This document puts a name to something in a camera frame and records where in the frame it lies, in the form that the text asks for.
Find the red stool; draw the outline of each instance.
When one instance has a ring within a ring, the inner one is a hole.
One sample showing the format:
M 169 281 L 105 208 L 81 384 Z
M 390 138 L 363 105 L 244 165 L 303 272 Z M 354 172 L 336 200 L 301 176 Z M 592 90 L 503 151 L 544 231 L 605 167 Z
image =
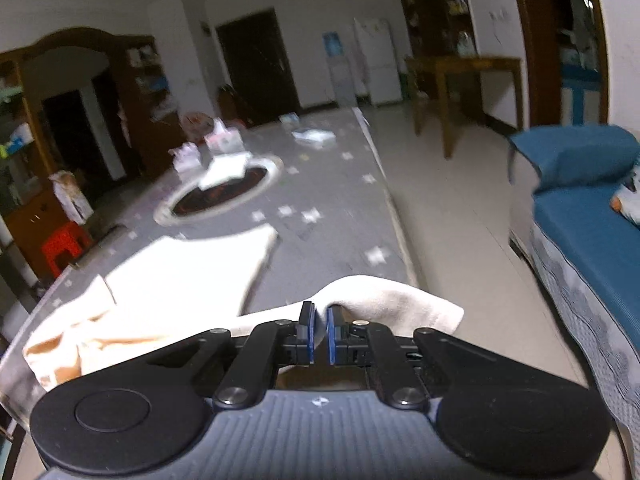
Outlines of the red stool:
M 42 254 L 53 276 L 62 274 L 67 264 L 91 245 L 91 238 L 75 222 L 68 222 L 57 229 L 42 245 Z

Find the screw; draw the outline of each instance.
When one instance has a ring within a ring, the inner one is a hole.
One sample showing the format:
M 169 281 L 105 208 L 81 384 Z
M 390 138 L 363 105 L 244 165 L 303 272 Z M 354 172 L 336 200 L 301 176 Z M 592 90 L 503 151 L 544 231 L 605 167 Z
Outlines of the screw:
M 398 404 L 410 406 L 420 404 L 424 400 L 424 394 L 416 388 L 400 388 L 394 391 L 393 399 Z
M 244 388 L 238 386 L 230 386 L 220 392 L 218 398 L 225 404 L 240 404 L 247 398 L 247 392 Z

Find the plastic bag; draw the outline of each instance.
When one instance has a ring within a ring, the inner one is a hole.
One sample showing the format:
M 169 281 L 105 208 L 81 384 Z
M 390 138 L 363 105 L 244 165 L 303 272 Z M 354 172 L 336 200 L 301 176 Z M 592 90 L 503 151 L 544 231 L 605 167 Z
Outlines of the plastic bag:
M 328 130 L 317 128 L 302 128 L 291 133 L 298 144 L 315 150 L 326 150 L 335 146 L 335 134 Z
M 244 152 L 244 142 L 238 128 L 227 128 L 220 119 L 214 119 L 213 131 L 205 135 L 205 142 L 214 155 Z
M 178 173 L 200 168 L 200 151 L 193 142 L 185 142 L 180 148 L 169 150 L 169 154 L 174 156 L 174 168 Z

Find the table leg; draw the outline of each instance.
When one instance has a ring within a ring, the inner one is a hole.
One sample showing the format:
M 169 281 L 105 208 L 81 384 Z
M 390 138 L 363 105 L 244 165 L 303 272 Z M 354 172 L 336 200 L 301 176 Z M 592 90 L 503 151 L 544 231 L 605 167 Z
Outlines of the table leg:
M 522 72 L 520 67 L 513 70 L 513 87 L 516 92 L 516 116 L 518 118 L 518 131 L 524 129 L 524 110 L 522 109 Z
M 436 84 L 438 86 L 438 106 L 440 108 L 440 122 L 442 123 L 444 158 L 451 158 L 453 153 L 453 132 L 449 123 L 449 91 L 447 90 L 447 75 L 444 72 L 436 72 Z
M 414 114 L 414 133 L 419 136 L 422 129 L 420 120 L 420 100 L 418 97 L 418 81 L 415 72 L 408 71 L 407 82 L 409 83 L 409 98 L 411 99 L 412 113 Z

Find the dark wooden door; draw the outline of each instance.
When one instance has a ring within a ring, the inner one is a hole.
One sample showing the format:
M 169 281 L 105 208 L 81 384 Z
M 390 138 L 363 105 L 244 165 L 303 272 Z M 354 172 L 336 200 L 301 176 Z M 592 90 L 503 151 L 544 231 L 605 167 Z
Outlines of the dark wooden door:
M 116 83 L 108 68 L 101 74 L 91 79 L 94 85 L 95 95 L 100 104 L 100 111 L 109 130 L 113 145 L 118 152 L 120 161 L 127 172 L 127 178 L 133 178 L 140 174 L 140 156 L 129 146 L 122 131 L 122 122 L 118 116 L 118 91 Z
M 260 123 L 300 109 L 273 9 L 216 29 L 234 89 Z

